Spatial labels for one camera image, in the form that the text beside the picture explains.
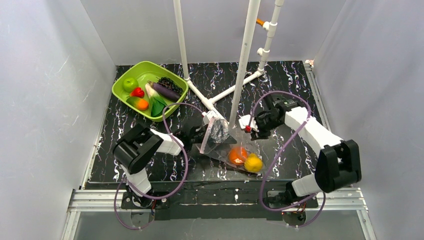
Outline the clear zip top bag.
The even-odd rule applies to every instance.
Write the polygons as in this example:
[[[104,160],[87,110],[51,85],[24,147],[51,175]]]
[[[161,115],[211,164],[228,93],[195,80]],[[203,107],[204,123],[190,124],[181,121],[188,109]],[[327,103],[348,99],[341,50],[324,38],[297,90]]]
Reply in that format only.
[[[199,153],[207,157],[210,157],[212,159],[218,160],[222,163],[225,163],[237,170],[244,171],[247,173],[262,175],[265,170],[265,163],[262,160],[262,157],[260,156],[260,150],[257,144],[251,140],[250,135],[245,133],[243,130],[239,128],[229,127],[230,134],[237,140],[236,144],[210,144],[210,132],[211,132],[213,121],[214,121],[214,118],[210,120],[209,124],[206,124],[207,130],[206,130],[203,142],[199,144],[194,144],[194,146],[199,150]],[[234,165],[230,163],[228,159],[228,154],[230,150],[234,147],[245,148],[247,150],[248,155],[251,153],[258,155],[263,162],[263,167],[261,171],[256,173],[249,172],[244,168],[244,165]]]

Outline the fake orange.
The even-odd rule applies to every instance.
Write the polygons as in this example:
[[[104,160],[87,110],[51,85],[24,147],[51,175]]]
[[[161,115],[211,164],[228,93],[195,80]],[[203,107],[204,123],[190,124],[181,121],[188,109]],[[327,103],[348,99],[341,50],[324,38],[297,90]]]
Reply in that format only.
[[[228,160],[231,164],[241,166],[245,163],[248,157],[248,152],[244,147],[236,146],[228,153]]]

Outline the fake bok choy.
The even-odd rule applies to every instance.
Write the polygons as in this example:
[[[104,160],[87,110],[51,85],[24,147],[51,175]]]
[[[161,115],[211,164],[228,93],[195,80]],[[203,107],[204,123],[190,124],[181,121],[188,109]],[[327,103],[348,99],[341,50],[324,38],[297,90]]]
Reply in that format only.
[[[156,92],[152,87],[147,83],[145,85],[145,90],[149,98],[150,103],[150,115],[152,117],[159,117],[163,114],[164,108],[167,106],[165,100]]]

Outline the fake purple eggplant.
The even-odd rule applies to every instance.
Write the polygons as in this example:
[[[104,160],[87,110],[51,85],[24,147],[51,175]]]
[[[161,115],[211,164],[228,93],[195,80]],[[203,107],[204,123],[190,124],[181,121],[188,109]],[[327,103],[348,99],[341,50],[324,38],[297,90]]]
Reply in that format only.
[[[172,89],[168,89],[156,82],[152,82],[152,81],[148,81],[148,84],[150,87],[152,87],[157,93],[159,93],[160,95],[162,95],[163,97],[165,97],[166,99],[169,99],[173,102],[177,102],[180,98],[181,95],[177,92],[175,92]]]

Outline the fake dark grapes bunch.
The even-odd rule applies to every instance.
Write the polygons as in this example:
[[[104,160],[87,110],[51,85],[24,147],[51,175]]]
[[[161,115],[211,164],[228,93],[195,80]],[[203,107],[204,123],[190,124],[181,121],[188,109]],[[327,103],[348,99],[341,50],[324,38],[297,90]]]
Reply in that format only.
[[[183,89],[176,85],[176,83],[169,77],[160,77],[158,78],[157,83],[169,90],[176,92],[177,94],[181,95],[183,93]]]

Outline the fake mango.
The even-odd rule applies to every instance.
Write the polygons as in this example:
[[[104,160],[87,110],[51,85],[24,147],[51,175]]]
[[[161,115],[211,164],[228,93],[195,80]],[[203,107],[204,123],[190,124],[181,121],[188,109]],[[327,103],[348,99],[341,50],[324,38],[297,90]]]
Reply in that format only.
[[[146,111],[149,109],[149,103],[141,97],[130,96],[126,103],[137,109],[138,111]]]

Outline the fake red tomato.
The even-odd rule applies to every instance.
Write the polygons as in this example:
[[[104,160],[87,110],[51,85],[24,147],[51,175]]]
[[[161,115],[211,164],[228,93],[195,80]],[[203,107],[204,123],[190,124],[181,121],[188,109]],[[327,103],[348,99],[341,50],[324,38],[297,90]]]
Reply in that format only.
[[[145,92],[141,87],[136,87],[130,94],[130,97],[138,97],[143,98],[145,96]]]

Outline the fake green apple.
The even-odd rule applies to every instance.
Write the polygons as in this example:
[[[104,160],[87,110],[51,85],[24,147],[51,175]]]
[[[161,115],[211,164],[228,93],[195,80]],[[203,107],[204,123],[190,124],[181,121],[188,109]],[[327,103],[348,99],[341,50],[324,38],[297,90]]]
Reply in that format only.
[[[132,93],[138,87],[139,87],[139,83],[133,77],[128,77],[123,80],[122,88],[127,93]]]

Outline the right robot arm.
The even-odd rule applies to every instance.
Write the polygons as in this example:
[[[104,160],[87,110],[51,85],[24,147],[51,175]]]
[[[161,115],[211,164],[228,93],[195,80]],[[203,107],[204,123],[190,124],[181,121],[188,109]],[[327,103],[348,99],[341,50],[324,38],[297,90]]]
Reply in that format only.
[[[308,103],[292,94],[290,99],[273,99],[269,92],[261,97],[265,109],[256,113],[253,108],[244,130],[251,139],[267,139],[271,131],[285,125],[294,130],[289,138],[302,138],[318,157],[315,171],[291,181],[285,194],[292,199],[316,194],[331,193],[362,179],[359,145],[354,140],[344,140],[320,124],[313,116]]]

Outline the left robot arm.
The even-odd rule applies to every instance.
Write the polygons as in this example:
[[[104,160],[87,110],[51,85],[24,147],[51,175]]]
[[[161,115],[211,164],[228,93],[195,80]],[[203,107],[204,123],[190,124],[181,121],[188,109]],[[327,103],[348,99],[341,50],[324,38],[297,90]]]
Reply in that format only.
[[[223,119],[212,118],[201,125],[184,126],[174,133],[162,133],[143,124],[136,124],[116,142],[112,153],[124,170],[128,193],[139,198],[161,200],[171,197],[182,188],[188,170],[185,169],[183,179],[173,191],[162,196],[151,195],[152,185],[146,166],[155,154],[183,155],[185,161],[188,161],[188,153],[193,146],[198,148],[201,155],[208,156],[237,142]]]

